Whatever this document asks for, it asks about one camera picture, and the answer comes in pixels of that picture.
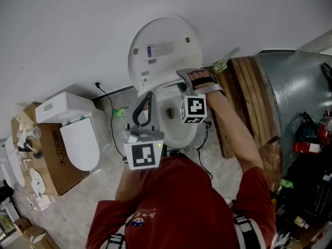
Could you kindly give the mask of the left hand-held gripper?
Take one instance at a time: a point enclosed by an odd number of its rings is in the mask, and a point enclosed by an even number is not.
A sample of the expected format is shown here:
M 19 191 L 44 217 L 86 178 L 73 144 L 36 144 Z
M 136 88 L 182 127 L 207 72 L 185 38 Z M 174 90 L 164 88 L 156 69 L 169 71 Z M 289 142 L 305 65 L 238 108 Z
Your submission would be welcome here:
M 145 121 L 139 120 L 143 113 Z M 137 97 L 126 111 L 127 128 L 142 127 L 147 130 L 159 129 L 156 95 L 152 91 Z M 160 164 L 164 142 L 161 131 L 124 130 L 124 150 L 131 170 L 157 168 Z

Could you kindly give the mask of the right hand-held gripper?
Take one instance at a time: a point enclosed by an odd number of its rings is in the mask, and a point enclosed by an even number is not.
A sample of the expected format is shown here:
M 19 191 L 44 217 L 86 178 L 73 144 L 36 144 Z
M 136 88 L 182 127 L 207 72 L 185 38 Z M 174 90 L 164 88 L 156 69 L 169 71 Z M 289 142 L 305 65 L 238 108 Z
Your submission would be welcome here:
M 219 84 L 194 90 L 191 79 L 188 76 L 193 71 L 193 68 L 184 68 L 176 71 L 177 75 L 182 79 L 182 82 L 177 83 L 183 98 L 180 109 L 181 120 L 182 123 L 187 124 L 201 123 L 207 117 L 206 94 L 213 91 L 220 91 L 224 94 L 224 90 Z

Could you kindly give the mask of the person's right hand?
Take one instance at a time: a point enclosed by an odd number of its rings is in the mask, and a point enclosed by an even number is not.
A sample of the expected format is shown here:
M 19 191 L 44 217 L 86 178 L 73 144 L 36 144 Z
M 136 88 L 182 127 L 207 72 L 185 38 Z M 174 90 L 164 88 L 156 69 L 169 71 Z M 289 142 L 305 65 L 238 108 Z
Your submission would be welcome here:
M 207 70 L 193 71 L 187 74 L 194 90 L 217 84 Z

